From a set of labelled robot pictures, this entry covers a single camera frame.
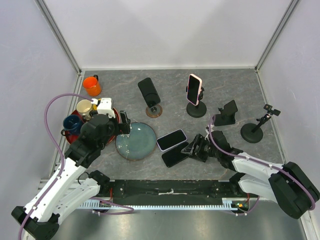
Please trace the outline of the lavender case phone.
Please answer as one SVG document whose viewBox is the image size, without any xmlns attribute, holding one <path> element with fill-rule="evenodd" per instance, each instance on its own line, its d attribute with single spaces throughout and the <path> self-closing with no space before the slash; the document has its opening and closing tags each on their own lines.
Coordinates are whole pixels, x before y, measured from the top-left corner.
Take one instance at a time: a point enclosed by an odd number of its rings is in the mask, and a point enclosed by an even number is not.
<svg viewBox="0 0 320 240">
<path fill-rule="evenodd" d="M 171 150 L 172 148 L 182 144 L 188 140 L 182 129 L 177 129 L 164 136 L 159 137 L 156 143 L 162 152 Z"/>
</svg>

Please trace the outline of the black round phone stand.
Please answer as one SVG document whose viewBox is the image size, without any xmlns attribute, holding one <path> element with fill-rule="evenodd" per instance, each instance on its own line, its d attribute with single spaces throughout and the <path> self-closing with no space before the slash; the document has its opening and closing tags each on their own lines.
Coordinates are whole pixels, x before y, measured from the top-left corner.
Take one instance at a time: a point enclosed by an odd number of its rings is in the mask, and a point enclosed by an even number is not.
<svg viewBox="0 0 320 240">
<path fill-rule="evenodd" d="M 193 118 L 201 118 L 207 112 L 207 106 L 202 102 L 204 90 L 205 89 L 201 87 L 200 94 L 198 95 L 198 105 L 193 105 L 189 102 L 186 106 L 186 112 Z"/>
</svg>

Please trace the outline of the black weighted phone stand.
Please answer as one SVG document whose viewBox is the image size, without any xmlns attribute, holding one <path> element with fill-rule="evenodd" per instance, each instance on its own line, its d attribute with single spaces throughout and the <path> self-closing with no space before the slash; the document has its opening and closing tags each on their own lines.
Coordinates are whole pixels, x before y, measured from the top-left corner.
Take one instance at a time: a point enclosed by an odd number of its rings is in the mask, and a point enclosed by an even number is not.
<svg viewBox="0 0 320 240">
<path fill-rule="evenodd" d="M 269 104 L 265 104 L 263 109 L 266 110 L 266 114 L 256 119 L 258 124 L 246 123 L 240 130 L 242 138 L 248 143 L 256 144 L 260 142 L 264 136 L 261 126 L 268 122 L 273 115 L 279 116 L 281 114 L 280 110 L 273 109 L 273 106 Z"/>
</svg>

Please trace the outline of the pink case phone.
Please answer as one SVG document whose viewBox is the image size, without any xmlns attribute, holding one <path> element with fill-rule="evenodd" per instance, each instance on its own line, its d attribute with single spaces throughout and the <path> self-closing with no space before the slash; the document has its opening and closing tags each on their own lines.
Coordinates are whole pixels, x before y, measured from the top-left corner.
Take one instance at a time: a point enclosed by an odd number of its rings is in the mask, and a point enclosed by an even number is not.
<svg viewBox="0 0 320 240">
<path fill-rule="evenodd" d="M 186 98 L 187 100 L 197 106 L 199 104 L 199 95 L 202 89 L 202 79 L 191 73 L 188 77 L 188 83 L 186 88 Z"/>
</svg>

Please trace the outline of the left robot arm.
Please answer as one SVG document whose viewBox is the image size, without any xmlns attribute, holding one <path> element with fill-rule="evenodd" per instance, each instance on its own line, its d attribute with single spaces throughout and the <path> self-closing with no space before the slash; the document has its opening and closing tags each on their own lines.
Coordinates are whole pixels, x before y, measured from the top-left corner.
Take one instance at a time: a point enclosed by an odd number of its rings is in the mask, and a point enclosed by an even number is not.
<svg viewBox="0 0 320 240">
<path fill-rule="evenodd" d="M 95 114 L 81 127 L 78 138 L 69 146 L 57 171 L 41 191 L 25 206 L 16 206 L 11 215 L 36 240 L 50 240 L 62 222 L 92 197 L 110 191 L 110 179 L 95 170 L 72 192 L 67 190 L 100 155 L 112 136 L 130 133 L 130 119 L 120 111 L 121 121 L 106 114 Z"/>
</svg>

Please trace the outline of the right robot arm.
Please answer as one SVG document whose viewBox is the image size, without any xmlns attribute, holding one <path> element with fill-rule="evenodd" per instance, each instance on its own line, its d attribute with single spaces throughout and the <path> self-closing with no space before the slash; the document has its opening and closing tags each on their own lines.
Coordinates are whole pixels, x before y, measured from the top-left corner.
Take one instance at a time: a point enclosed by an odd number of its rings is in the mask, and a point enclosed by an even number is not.
<svg viewBox="0 0 320 240">
<path fill-rule="evenodd" d="M 248 193 L 263 197 L 277 203 L 294 219 L 314 210 L 320 199 L 319 190 L 296 163 L 279 164 L 255 158 L 230 146 L 219 130 L 207 137 L 197 134 L 181 153 L 203 162 L 216 158 L 224 168 L 236 173 L 229 184 L 233 196 Z"/>
</svg>

